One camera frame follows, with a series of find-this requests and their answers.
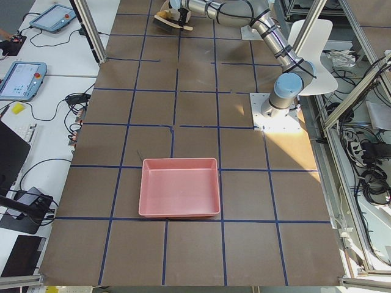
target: person's arm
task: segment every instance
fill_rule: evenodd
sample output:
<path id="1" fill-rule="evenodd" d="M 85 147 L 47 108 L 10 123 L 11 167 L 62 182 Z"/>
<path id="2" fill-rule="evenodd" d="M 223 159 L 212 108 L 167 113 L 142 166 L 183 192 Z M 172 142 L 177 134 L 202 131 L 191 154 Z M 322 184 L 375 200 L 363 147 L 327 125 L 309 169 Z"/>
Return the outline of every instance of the person's arm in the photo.
<path id="1" fill-rule="evenodd" d="M 0 29 L 0 37 L 4 40 L 9 40 L 12 37 L 12 34 L 6 32 L 3 29 Z"/>

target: white metal plate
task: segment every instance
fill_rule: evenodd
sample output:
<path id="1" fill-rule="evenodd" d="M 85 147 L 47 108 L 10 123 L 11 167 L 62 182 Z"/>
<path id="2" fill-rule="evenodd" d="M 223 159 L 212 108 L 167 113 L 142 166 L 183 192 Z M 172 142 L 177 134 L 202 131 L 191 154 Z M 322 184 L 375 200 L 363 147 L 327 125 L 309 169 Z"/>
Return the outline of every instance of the white metal plate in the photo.
<path id="1" fill-rule="evenodd" d="M 269 98 L 269 93 L 250 93 L 252 121 L 254 130 L 264 132 L 298 132 L 301 130 L 298 113 L 290 111 L 288 116 L 281 118 L 266 118 L 261 113 L 263 102 Z"/>
<path id="2" fill-rule="evenodd" d="M 257 30 L 249 26 L 241 27 L 240 32 L 242 34 L 242 40 L 263 41 Z"/>

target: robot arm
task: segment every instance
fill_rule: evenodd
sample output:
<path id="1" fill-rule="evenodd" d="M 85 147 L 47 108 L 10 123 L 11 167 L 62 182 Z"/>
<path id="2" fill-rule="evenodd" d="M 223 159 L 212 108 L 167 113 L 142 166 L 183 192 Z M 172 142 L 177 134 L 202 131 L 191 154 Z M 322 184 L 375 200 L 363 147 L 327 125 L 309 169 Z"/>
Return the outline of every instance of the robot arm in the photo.
<path id="1" fill-rule="evenodd" d="M 236 0 L 219 2 L 214 0 L 170 0 L 175 9 L 186 9 L 205 14 L 218 24 L 231 27 L 249 25 L 256 29 L 274 57 L 279 61 L 283 74 L 280 75 L 274 90 L 264 105 L 265 117 L 281 117 L 289 113 L 294 98 L 312 82 L 313 67 L 292 50 L 281 31 L 274 24 L 268 0 Z"/>

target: blue joint cap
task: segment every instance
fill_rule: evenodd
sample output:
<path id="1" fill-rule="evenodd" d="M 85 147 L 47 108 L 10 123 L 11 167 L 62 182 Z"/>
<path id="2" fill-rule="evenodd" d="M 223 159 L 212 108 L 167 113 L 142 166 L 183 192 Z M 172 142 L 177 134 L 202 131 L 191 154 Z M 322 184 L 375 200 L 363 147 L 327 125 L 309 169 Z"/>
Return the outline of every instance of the blue joint cap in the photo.
<path id="1" fill-rule="evenodd" d="M 181 0 L 170 0 L 170 4 L 174 9 L 181 8 Z"/>
<path id="2" fill-rule="evenodd" d="M 294 98 L 302 88 L 302 80 L 296 73 L 283 73 L 274 83 L 274 92 L 281 98 Z"/>

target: pink tray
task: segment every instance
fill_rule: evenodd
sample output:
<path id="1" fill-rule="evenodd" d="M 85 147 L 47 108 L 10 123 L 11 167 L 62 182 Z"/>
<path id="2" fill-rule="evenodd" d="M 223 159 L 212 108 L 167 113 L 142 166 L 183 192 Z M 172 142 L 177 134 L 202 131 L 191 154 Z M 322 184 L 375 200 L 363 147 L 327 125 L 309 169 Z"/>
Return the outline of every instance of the pink tray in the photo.
<path id="1" fill-rule="evenodd" d="M 139 214 L 144 217 L 206 217 L 220 213 L 217 161 L 145 159 Z"/>

